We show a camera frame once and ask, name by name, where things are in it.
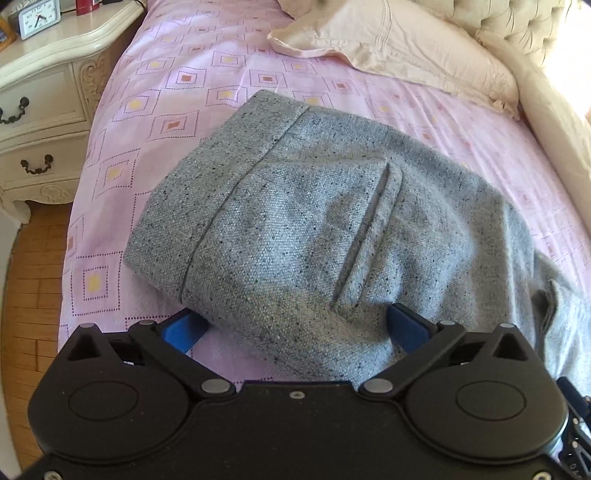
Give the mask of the grey tweed pants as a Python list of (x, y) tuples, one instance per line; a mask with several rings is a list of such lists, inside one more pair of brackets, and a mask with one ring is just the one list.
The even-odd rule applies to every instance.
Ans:
[(382, 123), (259, 91), (152, 191), (126, 266), (280, 370), (360, 384), (400, 302), (516, 325), (590, 388), (590, 305), (493, 186)]

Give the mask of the cream duvet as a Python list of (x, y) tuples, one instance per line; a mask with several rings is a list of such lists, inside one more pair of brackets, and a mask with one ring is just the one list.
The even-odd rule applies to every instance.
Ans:
[(543, 71), (503, 37), (479, 30), (476, 40), (513, 73), (536, 139), (570, 195), (584, 225), (590, 215), (590, 125), (549, 83)]

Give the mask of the pink patterned bed sheet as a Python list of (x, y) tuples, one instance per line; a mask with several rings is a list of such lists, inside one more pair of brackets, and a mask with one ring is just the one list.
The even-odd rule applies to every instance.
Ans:
[(551, 161), (516, 110), (511, 71), (448, 15), (403, 7), (394, 32), (433, 31), (445, 87), (371, 75), (335, 57), (277, 53), (270, 31), (301, 4), (154, 1), (111, 74), (91, 127), (67, 231), (58, 338), (82, 323), (120, 331), (176, 306), (124, 266), (129, 234), (153, 187), (187, 153), (266, 89), (391, 126), (500, 189), (537, 247), (582, 293), (590, 290), (590, 239)]

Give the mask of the cream nightstand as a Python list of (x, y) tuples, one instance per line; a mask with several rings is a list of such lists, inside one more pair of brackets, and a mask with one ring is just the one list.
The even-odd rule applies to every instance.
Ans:
[(120, 1), (59, 23), (1, 53), (1, 211), (73, 201), (93, 118), (147, 5)]

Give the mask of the cream pillow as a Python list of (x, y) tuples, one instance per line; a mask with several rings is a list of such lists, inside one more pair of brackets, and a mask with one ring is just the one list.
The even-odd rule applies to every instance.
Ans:
[(356, 70), (421, 84), (519, 117), (510, 70), (458, 25), (412, 1), (281, 1), (293, 21), (267, 35), (294, 58), (337, 57)]

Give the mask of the tufted cream headboard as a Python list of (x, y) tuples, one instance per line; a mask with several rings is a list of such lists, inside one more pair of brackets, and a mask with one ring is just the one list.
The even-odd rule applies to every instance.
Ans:
[(559, 30), (580, 6), (564, 0), (424, 0), (417, 4), (474, 36), (488, 30), (544, 68)]

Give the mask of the red water bottle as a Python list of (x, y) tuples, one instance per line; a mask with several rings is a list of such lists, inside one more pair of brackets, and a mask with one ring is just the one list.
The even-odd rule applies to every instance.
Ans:
[(101, 0), (76, 0), (75, 9), (77, 16), (83, 16), (97, 10), (101, 5)]

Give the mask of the white alarm clock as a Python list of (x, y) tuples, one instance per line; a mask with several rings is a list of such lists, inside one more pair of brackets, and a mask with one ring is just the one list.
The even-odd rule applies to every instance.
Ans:
[(27, 40), (60, 22), (60, 1), (35, 1), (18, 12), (17, 20), (19, 36)]

